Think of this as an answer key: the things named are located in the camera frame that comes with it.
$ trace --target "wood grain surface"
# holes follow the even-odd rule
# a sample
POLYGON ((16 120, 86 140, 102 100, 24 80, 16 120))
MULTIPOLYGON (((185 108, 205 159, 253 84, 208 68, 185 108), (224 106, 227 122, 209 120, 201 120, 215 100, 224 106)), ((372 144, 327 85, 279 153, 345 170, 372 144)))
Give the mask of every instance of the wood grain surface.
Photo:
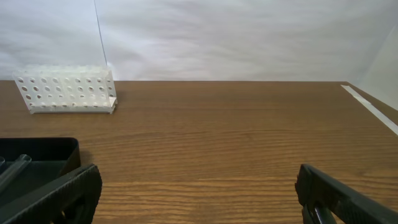
POLYGON ((0 137, 77 138, 94 223, 302 223, 302 163, 398 210, 398 137, 341 84, 116 82, 114 114, 30 115, 0 82, 0 137))

